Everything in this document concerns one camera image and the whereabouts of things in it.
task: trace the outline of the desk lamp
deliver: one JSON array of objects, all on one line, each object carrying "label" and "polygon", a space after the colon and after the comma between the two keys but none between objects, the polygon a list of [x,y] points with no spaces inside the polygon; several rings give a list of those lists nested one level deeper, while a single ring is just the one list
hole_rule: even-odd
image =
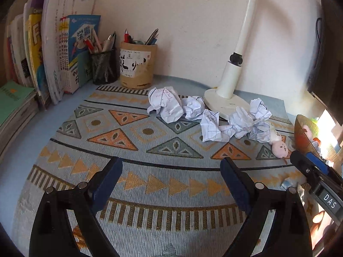
[{"label": "desk lamp", "polygon": [[248,0],[247,10],[243,19],[241,31],[234,53],[230,61],[226,62],[220,85],[217,89],[209,89],[205,92],[204,101],[210,110],[219,112],[219,116],[228,120],[229,115],[236,111],[236,107],[243,107],[249,110],[250,105],[234,94],[242,71],[243,52],[249,35],[249,29],[253,20],[257,0]]}]

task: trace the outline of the blue gripper pad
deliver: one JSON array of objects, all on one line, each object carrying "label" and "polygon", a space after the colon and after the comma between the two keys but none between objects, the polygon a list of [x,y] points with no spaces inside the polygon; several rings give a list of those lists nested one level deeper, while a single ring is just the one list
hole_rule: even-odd
[{"label": "blue gripper pad", "polygon": [[317,166],[318,169],[319,169],[320,171],[322,171],[323,174],[325,174],[325,175],[328,175],[328,174],[329,174],[329,168],[328,168],[328,166],[327,166],[324,162],[322,162],[321,159],[317,158],[313,153],[308,152],[308,153],[306,154],[306,157],[307,157],[310,161],[312,161],[312,163],[313,163],[315,166]]},{"label": "blue gripper pad", "polygon": [[239,209],[248,215],[252,209],[254,182],[247,173],[241,172],[230,158],[220,162],[220,173]]},{"label": "blue gripper pad", "polygon": [[96,172],[89,181],[88,194],[92,199],[90,209],[93,214],[104,208],[122,172],[122,159],[112,157],[104,169]]}]

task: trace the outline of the silver screw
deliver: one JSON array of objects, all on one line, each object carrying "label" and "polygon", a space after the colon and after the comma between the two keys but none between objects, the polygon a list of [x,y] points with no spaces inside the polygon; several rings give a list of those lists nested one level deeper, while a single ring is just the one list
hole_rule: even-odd
[{"label": "silver screw", "polygon": [[53,192],[54,191],[54,187],[52,187],[52,186],[49,186],[46,190],[45,190],[45,192],[47,193],[47,194],[49,194],[49,193],[51,193],[51,192]]},{"label": "silver screw", "polygon": [[294,187],[292,187],[292,186],[288,189],[288,191],[289,191],[290,193],[293,193],[293,194],[296,194],[296,193],[297,193],[297,190],[296,190]]},{"label": "silver screw", "polygon": [[265,185],[263,183],[255,183],[255,187],[258,189],[258,190],[262,190],[265,188]]},{"label": "silver screw", "polygon": [[82,189],[85,188],[87,186],[87,182],[81,182],[78,184],[78,188]]}]

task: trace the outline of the black mesh cup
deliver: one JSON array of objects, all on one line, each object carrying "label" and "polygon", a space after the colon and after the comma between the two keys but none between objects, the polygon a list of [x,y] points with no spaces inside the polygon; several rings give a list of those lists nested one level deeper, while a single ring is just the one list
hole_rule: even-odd
[{"label": "black mesh cup", "polygon": [[105,85],[118,79],[115,50],[91,54],[93,83]]}]

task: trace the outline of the green book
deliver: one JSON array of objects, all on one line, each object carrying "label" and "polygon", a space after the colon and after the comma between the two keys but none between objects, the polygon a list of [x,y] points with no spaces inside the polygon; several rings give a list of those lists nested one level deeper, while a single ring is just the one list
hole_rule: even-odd
[{"label": "green book", "polygon": [[0,88],[0,125],[23,104],[33,91],[34,88],[23,87],[13,81],[7,82]]}]

